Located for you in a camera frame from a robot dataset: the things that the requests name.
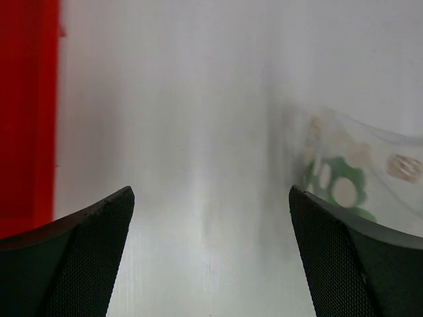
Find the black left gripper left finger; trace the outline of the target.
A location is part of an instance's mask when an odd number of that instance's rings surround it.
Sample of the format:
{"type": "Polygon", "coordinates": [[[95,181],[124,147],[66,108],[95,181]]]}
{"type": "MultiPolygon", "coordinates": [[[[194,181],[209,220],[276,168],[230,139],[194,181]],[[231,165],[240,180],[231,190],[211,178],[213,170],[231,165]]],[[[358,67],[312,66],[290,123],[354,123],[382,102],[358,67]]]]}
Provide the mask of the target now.
{"type": "Polygon", "coordinates": [[[134,206],[134,192],[126,186],[1,239],[1,315],[106,316],[134,206]]]}

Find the green round lime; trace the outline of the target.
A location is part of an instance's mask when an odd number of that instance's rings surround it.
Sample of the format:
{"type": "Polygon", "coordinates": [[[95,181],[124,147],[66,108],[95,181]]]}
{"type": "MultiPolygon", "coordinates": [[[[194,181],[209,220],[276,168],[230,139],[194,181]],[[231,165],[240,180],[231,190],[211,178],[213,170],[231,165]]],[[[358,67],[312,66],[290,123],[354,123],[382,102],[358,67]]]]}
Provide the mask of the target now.
{"type": "Polygon", "coordinates": [[[366,179],[361,168],[353,168],[343,157],[316,156],[305,168],[303,187],[332,205],[375,222],[376,218],[363,208],[367,200],[366,179]]]}

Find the clear zip top bag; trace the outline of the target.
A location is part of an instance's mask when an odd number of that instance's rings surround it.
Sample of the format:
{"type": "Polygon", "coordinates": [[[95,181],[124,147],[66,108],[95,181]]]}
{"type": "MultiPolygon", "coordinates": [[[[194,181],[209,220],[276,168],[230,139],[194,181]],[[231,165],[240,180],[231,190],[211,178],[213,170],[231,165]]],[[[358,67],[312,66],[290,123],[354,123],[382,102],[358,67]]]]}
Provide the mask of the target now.
{"type": "Polygon", "coordinates": [[[343,157],[365,174],[363,208],[375,223],[422,236],[422,137],[406,136],[354,120],[336,110],[287,106],[282,115],[283,166],[288,186],[302,185],[307,165],[343,157]]]}

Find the red plastic tray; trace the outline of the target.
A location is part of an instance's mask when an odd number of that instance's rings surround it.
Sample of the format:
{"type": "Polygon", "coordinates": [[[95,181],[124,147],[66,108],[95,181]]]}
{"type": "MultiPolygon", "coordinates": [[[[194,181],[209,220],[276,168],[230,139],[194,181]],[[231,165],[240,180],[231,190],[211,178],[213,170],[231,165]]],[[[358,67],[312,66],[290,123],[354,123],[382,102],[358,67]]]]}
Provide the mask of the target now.
{"type": "Polygon", "coordinates": [[[1,2],[2,238],[53,217],[59,14],[59,1],[1,2]]]}

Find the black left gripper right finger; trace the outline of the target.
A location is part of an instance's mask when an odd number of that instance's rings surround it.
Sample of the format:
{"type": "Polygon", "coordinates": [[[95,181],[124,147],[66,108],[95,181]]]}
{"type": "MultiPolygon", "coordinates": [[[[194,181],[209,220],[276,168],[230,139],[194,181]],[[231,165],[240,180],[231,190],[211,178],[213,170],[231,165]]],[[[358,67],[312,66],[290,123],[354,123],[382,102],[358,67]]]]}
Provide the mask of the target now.
{"type": "Polygon", "coordinates": [[[422,238],[297,186],[289,212],[317,316],[421,316],[422,238]]]}

